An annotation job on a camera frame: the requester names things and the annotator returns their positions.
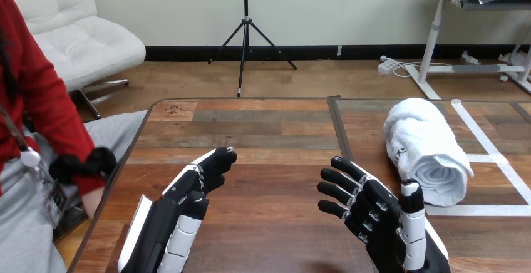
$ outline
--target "black tripod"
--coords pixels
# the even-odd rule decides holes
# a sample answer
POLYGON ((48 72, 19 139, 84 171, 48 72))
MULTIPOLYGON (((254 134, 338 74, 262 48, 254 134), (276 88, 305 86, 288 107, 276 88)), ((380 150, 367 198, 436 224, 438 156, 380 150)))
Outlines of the black tripod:
POLYGON ((247 2, 247 0, 244 0, 244 6, 245 6, 245 18, 242 19, 242 22, 240 23, 238 28, 236 28, 236 30, 232 32, 232 34, 229 36, 227 41, 221 46, 221 48, 216 53, 216 55, 209 60, 209 64, 212 63, 213 60, 217 58, 221 54, 221 52, 223 52, 223 49, 225 48, 227 43, 229 43, 229 41, 234 37, 234 35, 236 35, 236 33, 238 33, 238 31, 240 31, 240 29, 244 27, 244 42, 242 44, 242 61, 240 63, 240 80, 238 81, 238 98, 240 97, 242 93, 242 78, 244 76, 244 67, 245 67, 245 51, 246 50, 250 51, 249 26, 252 26, 277 52, 279 52, 279 55, 282 58, 284 58, 284 60, 286 60, 293 67, 294 70, 297 69, 297 66, 295 66, 291 61, 289 61, 286 57, 284 57, 284 55, 282 55, 279 48, 277 48, 277 46, 271 40, 269 40, 269 38, 267 38, 267 36, 264 33, 262 33, 262 31, 260 31, 260 29, 252 22, 251 18, 249 18, 249 3, 247 2))

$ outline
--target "white wall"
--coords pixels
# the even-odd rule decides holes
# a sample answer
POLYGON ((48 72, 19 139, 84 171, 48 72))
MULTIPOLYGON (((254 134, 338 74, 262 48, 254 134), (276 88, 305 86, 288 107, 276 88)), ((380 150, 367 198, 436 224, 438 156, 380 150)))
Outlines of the white wall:
MULTIPOLYGON (((425 44, 437 0, 249 0, 249 15, 277 45, 425 44)), ((221 45, 243 0, 96 0, 99 15, 147 46, 221 45)), ((526 11, 462 11, 447 3, 441 44, 507 44, 531 24, 526 11)), ((241 31, 231 41, 241 44, 241 31)), ((251 33, 251 45, 266 45, 251 33)))

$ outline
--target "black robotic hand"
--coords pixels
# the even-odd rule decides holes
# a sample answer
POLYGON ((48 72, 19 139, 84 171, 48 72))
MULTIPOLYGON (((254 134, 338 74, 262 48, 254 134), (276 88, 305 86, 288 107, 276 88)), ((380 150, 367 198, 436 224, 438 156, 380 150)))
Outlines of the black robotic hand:
POLYGON ((223 185, 236 161, 232 147, 212 150, 187 165, 150 201, 142 195, 127 233, 118 271, 180 273, 207 212, 207 194, 223 185))
POLYGON ((342 205, 321 200, 319 209, 344 220, 362 242, 379 273, 450 271, 448 254, 424 216, 422 189, 404 180, 400 200, 376 177, 341 157, 324 168, 317 189, 342 205))

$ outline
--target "towel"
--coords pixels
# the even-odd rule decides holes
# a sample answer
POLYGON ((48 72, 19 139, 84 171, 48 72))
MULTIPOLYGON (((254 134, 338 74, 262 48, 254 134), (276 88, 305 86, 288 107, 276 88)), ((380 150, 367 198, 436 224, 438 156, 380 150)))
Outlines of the towel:
POLYGON ((383 129, 387 154, 400 178, 416 179, 426 203, 451 206, 465 198, 467 174, 474 173, 435 105, 419 98, 404 100, 391 109, 383 129))

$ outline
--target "wooden tabletop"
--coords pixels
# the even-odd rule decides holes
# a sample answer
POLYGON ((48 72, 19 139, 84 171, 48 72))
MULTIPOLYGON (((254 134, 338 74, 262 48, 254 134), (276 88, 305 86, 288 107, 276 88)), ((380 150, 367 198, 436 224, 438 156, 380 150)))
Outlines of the wooden tabletop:
MULTIPOLYGON (((396 192, 382 126, 399 101, 322 99, 164 100, 148 116, 105 206, 70 271, 116 272, 140 195, 152 200, 193 159, 233 146, 238 160, 193 243, 187 272, 372 272, 363 244, 319 211, 319 172, 335 155, 352 157, 396 192)), ((450 102, 437 102, 468 154, 486 154, 450 102)), ((531 186, 531 122, 526 103, 463 103, 531 186)), ((528 206, 496 163, 473 163, 470 205, 528 206)), ((524 272, 531 267, 531 217, 429 216, 453 272, 524 272)))

